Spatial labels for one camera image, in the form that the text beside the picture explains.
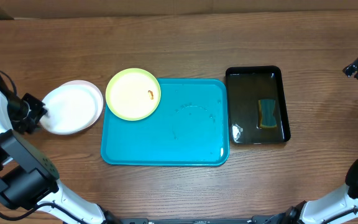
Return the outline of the white plate with ketchup streak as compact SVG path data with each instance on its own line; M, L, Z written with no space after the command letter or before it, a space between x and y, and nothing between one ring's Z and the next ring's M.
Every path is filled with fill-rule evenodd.
M62 85L47 94L42 102L47 113L40 123L52 134L80 132L86 129L96 112L94 97L81 85Z

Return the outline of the white plate with orange smear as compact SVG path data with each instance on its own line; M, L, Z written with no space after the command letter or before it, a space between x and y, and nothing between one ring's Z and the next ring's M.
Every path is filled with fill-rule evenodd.
M94 123L97 122L97 120L101 116L104 107L104 98L100 89L93 83L86 80L72 80L63 84L63 86L65 85L81 85L87 88L88 91L92 94L95 99L96 112L86 128L89 128L90 126L94 125Z

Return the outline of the green yellow sponge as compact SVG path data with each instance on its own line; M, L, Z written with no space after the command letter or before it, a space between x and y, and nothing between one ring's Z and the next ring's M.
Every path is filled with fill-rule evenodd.
M259 121L258 128L276 128L277 122L274 115L275 112L275 100L273 99L262 99L258 101L258 113Z

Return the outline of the yellow plate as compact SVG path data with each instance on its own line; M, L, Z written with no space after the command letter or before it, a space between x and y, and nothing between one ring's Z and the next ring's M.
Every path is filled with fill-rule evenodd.
M157 109L161 96L158 80L141 68L128 68L115 74L105 93L110 111L126 121L150 116Z

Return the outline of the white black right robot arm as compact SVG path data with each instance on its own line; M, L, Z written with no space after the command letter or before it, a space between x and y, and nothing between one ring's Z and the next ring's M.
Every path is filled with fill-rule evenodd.
M358 80L358 58L342 70ZM358 218L358 159L349 168L345 184L324 197L301 202L271 217L254 216L251 223L345 223Z

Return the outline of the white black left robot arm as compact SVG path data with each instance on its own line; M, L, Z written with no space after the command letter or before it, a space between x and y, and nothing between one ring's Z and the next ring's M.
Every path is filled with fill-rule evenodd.
M120 223L110 211L81 198L60 181L57 168L22 136L33 133L47 110L0 71L0 218L18 221L36 211L63 223Z

